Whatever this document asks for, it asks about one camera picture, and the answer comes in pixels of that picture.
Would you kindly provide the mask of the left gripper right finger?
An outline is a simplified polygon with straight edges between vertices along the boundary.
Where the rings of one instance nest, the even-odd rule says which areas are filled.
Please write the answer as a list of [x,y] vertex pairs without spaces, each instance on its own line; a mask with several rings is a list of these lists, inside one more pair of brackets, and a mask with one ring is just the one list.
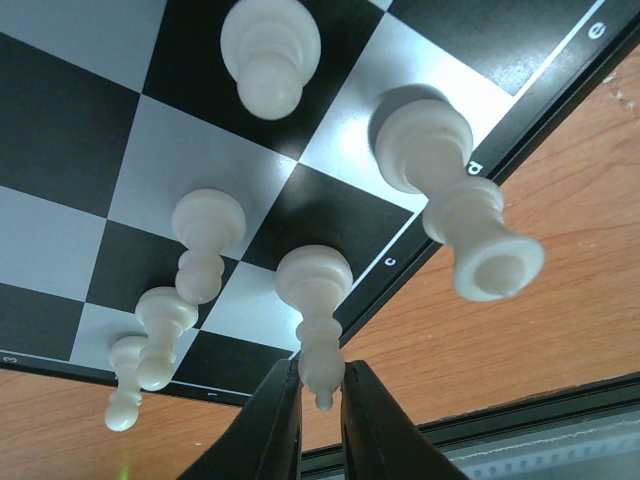
[[371,367],[346,365],[341,435],[347,479],[463,479],[412,423]]

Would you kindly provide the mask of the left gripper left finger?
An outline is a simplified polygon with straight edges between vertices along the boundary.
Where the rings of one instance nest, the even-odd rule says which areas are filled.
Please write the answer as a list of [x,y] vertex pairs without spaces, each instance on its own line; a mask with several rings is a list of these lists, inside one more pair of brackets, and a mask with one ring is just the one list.
[[298,362],[279,360],[224,434],[180,477],[296,480],[301,432]]

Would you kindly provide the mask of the white chess rook corner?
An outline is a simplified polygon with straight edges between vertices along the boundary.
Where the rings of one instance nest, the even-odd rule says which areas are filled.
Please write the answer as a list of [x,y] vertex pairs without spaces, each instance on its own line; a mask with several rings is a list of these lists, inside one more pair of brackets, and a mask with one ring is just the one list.
[[104,414],[105,425],[114,432],[131,428],[137,421],[142,403],[141,387],[136,378],[140,352],[147,345],[146,336],[126,336],[114,343],[109,361],[117,380]]

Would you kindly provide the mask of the white chess knight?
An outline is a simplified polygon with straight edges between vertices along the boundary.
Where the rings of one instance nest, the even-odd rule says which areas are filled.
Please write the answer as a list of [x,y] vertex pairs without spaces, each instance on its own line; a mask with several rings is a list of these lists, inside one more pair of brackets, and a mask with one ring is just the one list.
[[134,314],[143,326],[148,343],[140,352],[136,378],[142,389],[159,391],[173,378],[174,344],[199,317],[198,307],[185,301],[174,287],[156,287],[138,300]]

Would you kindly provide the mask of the white chess bishop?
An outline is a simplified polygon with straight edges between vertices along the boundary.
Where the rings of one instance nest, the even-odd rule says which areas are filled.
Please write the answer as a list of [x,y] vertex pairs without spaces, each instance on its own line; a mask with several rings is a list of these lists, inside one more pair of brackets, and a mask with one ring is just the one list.
[[348,261],[337,250],[306,245],[286,254],[276,270],[276,293],[301,314],[296,328],[301,353],[299,378],[315,397],[316,407],[329,411],[333,395],[345,374],[340,350],[341,324],[334,318],[337,307],[353,285]]

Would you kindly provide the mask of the white chess piece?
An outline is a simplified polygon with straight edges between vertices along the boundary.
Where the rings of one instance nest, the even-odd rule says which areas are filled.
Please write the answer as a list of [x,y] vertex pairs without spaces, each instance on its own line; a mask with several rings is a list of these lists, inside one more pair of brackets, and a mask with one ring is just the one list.
[[242,206],[223,191],[198,189],[176,204],[171,226],[186,247],[175,277],[179,295],[196,305],[214,300],[225,270],[221,253],[236,246],[246,232]]
[[505,198],[493,181],[467,171],[472,129],[445,101],[421,99],[382,123],[373,153],[393,188],[422,194],[425,233],[454,255],[453,286],[469,301],[513,297],[540,273],[545,251],[505,224]]

